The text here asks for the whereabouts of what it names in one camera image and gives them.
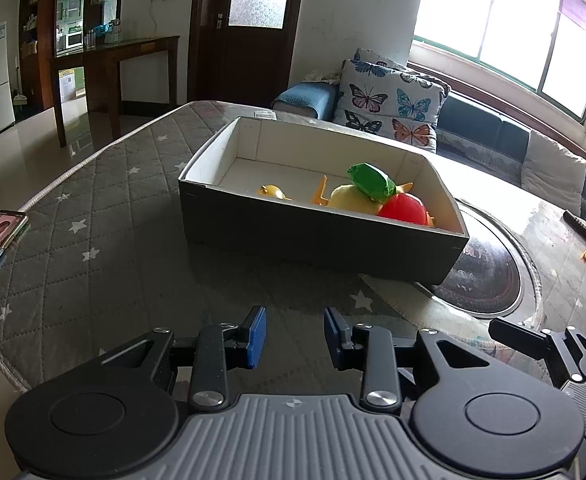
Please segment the red toy pepper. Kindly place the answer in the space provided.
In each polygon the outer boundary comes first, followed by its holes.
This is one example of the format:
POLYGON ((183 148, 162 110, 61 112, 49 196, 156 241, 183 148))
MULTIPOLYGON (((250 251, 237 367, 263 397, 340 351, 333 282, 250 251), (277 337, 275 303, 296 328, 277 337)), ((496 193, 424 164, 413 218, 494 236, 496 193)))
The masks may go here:
POLYGON ((414 223, 418 226, 427 226, 430 215, 427 208, 418 197, 410 193, 397 193, 391 197, 380 209, 378 216, 401 222, 414 223))

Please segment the yellow toy chick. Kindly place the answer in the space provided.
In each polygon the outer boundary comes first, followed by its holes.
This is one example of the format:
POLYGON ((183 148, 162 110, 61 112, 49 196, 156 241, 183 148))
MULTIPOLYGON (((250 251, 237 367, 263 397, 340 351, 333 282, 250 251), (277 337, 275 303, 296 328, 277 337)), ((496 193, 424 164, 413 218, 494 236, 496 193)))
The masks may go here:
POLYGON ((360 212, 360 214, 373 214, 376 216, 382 209, 382 204, 372 200, 367 194, 361 192, 355 184, 340 185, 333 190, 329 198, 323 193, 328 184, 328 177, 323 176, 311 202, 318 206, 327 206, 334 209, 360 212))

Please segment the green toy vegetable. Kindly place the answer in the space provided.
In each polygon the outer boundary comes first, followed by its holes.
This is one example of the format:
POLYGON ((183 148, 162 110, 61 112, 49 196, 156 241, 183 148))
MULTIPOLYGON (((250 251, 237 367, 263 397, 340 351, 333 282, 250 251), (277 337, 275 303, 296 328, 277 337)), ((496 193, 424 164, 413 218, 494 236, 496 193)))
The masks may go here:
POLYGON ((369 162, 358 162, 347 170, 351 183, 374 202, 385 204, 397 193, 397 184, 369 162))

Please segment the white cardboard box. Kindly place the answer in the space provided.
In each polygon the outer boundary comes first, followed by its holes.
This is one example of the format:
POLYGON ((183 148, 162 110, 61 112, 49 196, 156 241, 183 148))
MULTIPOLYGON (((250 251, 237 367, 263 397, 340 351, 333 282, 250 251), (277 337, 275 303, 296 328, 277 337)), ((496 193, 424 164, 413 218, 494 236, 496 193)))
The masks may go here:
POLYGON ((458 204, 427 152, 327 122, 241 116, 195 153, 178 177, 188 240, 250 255, 438 285, 468 243, 458 204), (323 176, 329 191, 347 170, 370 162, 412 192, 435 226, 311 202, 323 176), (261 197, 261 185, 289 200, 261 197))

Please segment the orange toy pear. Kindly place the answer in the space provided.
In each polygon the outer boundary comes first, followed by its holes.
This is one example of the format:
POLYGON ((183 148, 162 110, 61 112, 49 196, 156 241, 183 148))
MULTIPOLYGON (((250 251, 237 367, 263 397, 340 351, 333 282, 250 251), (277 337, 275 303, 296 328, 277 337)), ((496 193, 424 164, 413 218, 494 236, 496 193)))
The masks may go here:
POLYGON ((273 184, 261 185, 256 191, 256 194, 261 197, 274 198, 275 200, 289 200, 281 188, 273 184))

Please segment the round glass stove plate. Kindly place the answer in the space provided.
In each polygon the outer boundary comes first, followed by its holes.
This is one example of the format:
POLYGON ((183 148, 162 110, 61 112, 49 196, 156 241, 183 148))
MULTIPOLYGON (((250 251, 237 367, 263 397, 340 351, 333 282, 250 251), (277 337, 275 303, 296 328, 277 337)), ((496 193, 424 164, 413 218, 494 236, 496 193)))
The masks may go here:
POLYGON ((489 321, 536 324, 542 285, 532 257, 498 219, 460 200, 468 243, 442 284, 415 288, 442 306, 489 321))

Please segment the grey quilted table cover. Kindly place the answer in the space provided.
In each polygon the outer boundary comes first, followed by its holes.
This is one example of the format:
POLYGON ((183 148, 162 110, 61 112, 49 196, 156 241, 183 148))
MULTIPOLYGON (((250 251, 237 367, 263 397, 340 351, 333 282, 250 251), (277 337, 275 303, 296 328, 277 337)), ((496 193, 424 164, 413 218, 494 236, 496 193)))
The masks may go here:
MULTIPOLYGON (((29 389, 156 327, 176 337, 267 311, 253 370, 233 370, 232 393, 350 393, 357 372, 330 359, 323 312, 413 338, 433 328, 539 379, 537 361, 492 340, 484 321, 442 306, 419 282, 250 255, 188 240, 178 177, 204 143, 255 107, 197 101, 89 157, 28 207, 28 225, 0 259, 0 365, 29 389)), ((502 222, 532 257, 542 313, 532 327, 586 336, 585 241, 562 211, 489 174, 429 153, 456 203, 502 222)))

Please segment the black remote control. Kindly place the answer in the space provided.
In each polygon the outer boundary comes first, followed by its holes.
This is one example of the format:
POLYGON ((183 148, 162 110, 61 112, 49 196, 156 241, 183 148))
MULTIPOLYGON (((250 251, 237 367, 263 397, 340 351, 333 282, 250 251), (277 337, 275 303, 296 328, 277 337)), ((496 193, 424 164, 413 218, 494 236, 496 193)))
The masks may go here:
POLYGON ((575 216, 569 210, 562 214, 563 220, 586 242, 586 222, 584 219, 575 216))

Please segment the grey cushion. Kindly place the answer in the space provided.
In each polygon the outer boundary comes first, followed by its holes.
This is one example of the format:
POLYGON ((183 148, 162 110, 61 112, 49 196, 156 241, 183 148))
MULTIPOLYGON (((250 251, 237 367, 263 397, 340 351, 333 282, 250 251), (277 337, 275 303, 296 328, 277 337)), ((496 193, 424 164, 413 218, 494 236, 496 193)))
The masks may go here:
POLYGON ((530 133, 521 168, 525 191, 579 216, 585 178, 584 158, 537 131, 530 133))

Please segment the blue sofa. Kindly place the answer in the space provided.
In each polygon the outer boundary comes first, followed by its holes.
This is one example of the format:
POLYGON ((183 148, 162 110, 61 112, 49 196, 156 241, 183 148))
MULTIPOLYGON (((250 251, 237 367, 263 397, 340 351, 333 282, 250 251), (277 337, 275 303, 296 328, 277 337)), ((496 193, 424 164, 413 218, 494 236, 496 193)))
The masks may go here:
MULTIPOLYGON (((339 87, 332 84, 302 82, 282 92, 272 107, 332 120, 338 96, 339 87)), ((531 132, 497 110, 452 92, 439 113, 436 153, 519 186, 531 132)), ((586 173, 579 205, 586 222, 586 173)))

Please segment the white remote control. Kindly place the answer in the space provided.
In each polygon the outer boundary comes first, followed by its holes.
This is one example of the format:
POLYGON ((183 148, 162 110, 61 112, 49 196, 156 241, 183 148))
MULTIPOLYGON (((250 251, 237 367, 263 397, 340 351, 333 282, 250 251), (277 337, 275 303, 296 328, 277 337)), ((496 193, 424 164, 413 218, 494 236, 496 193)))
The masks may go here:
POLYGON ((277 120, 277 114, 273 110, 255 110, 254 117, 260 120, 277 120))

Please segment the butterfly print pillow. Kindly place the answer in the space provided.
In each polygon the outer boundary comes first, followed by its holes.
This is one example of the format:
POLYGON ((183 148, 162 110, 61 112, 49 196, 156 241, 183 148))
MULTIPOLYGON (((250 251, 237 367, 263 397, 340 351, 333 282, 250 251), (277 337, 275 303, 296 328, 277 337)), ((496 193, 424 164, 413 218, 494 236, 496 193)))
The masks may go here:
POLYGON ((445 81, 367 49, 342 67, 333 122, 434 153, 445 81))

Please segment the dark wooden console table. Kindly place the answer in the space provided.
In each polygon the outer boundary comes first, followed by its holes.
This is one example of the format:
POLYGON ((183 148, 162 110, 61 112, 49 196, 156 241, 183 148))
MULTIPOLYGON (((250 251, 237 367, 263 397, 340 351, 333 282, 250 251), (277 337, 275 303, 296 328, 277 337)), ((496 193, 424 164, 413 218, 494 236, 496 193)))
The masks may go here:
POLYGON ((130 39, 115 42, 115 44, 100 44, 97 47, 56 55, 49 60, 49 79, 52 92, 52 107, 56 118, 57 136, 61 148, 68 145, 66 127, 64 127, 62 102, 60 94, 59 73, 61 70, 83 67, 86 70, 87 110, 106 112, 109 116, 113 139, 122 136, 120 107, 125 104, 130 108, 130 102, 122 101, 120 64, 133 58, 167 53, 167 90, 166 103, 142 102, 145 112, 158 110, 166 113, 174 110, 177 104, 177 56, 178 36, 159 36, 152 38, 130 39))

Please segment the dark wooden door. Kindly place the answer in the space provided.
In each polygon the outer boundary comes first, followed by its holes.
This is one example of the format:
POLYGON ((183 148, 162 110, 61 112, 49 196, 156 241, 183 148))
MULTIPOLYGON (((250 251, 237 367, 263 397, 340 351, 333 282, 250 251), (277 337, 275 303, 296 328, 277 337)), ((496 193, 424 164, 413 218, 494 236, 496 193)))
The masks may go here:
POLYGON ((192 0, 187 99, 267 107, 287 88, 302 0, 192 0))

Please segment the dark wooden shelf cabinet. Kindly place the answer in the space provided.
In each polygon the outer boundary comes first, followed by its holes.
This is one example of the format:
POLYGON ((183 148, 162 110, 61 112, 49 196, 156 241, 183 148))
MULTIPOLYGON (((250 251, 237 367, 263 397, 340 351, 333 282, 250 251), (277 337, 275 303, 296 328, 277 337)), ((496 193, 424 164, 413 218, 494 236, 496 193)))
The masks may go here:
POLYGON ((52 106, 49 60, 120 17, 122 0, 19 0, 19 82, 28 114, 52 106))

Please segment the window with green frame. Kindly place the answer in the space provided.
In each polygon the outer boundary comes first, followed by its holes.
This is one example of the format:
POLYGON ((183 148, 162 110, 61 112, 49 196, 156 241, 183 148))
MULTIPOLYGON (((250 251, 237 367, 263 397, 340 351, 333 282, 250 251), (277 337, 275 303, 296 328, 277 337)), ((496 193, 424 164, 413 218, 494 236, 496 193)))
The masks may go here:
POLYGON ((586 119, 586 0, 421 0, 413 36, 586 119))

